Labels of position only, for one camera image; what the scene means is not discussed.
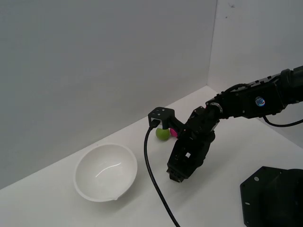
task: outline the table surface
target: table surface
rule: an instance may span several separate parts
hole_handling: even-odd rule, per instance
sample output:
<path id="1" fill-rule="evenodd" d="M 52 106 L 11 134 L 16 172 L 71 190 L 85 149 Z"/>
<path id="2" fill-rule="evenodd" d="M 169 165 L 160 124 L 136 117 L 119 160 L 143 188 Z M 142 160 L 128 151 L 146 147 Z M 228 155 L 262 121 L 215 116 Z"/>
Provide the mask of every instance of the table surface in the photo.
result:
<path id="1" fill-rule="evenodd" d="M 169 105 L 183 122 L 215 92 L 204 87 Z M 143 139 L 148 120 L 132 125 L 0 190 L 2 227 L 169 227 L 173 226 L 148 176 Z M 204 164 L 183 183 L 169 179 L 167 161 L 175 138 L 166 142 L 151 133 L 152 170 L 171 210 L 183 227 L 244 227 L 240 184 L 261 166 L 303 169 L 303 149 L 257 119 L 230 118 L 215 129 Z M 117 201 L 96 203 L 74 189 L 75 165 L 98 144 L 129 147 L 138 160 L 132 187 Z"/>

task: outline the white backdrop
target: white backdrop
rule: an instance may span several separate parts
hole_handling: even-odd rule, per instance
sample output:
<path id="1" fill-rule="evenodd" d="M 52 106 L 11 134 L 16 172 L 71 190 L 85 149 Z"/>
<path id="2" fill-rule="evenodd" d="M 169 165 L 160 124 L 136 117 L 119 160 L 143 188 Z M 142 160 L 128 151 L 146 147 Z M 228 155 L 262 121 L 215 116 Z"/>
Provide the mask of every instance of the white backdrop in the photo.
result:
<path id="1" fill-rule="evenodd" d="M 303 1 L 218 0 L 208 85 L 217 92 L 303 65 Z M 303 104 L 270 116 L 303 119 Z M 303 147 L 303 125 L 274 128 Z"/>
<path id="2" fill-rule="evenodd" d="M 1 0 L 0 188 L 206 85 L 215 6 Z"/>

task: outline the power cord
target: power cord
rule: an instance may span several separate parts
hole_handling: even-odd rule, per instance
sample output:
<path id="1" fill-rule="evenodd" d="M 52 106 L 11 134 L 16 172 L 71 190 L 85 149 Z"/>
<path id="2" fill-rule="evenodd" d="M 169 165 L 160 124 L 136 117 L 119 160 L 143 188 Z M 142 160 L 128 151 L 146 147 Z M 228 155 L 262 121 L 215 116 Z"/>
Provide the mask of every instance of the power cord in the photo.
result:
<path id="1" fill-rule="evenodd" d="M 285 128 L 285 127 L 291 127 L 291 126 L 294 126 L 294 125 L 298 125 L 298 124 L 301 124 L 303 123 L 303 119 L 302 120 L 299 120 L 297 122 L 293 122 L 293 123 L 290 123 L 290 124 L 273 124 L 271 123 L 266 116 L 263 116 L 263 119 L 265 120 L 265 122 L 271 126 L 275 126 L 275 127 L 279 127 L 279 128 Z"/>
<path id="2" fill-rule="evenodd" d="M 177 220 L 175 219 L 174 215 L 172 214 L 167 202 L 165 201 L 165 198 L 159 188 L 159 186 L 157 185 L 157 182 L 155 180 L 155 177 L 153 176 L 152 174 L 152 169 L 151 169 L 151 166 L 150 166 L 150 163 L 148 161 L 148 157 L 147 157 L 147 140 L 148 140 L 148 137 L 152 131 L 152 129 L 156 128 L 158 125 L 160 124 L 160 121 L 159 120 L 153 120 L 151 122 L 151 127 L 148 128 L 147 132 L 146 132 L 146 135 L 145 135 L 145 139 L 144 139 L 144 159 L 145 159 L 145 163 L 146 163 L 146 167 L 147 167 L 147 171 L 151 177 L 151 181 L 153 183 L 153 186 L 155 186 L 155 189 L 158 193 L 158 195 L 160 196 L 160 199 L 166 209 L 166 211 L 168 212 L 172 222 L 175 224 L 176 227 L 180 227 L 179 223 L 177 222 Z"/>

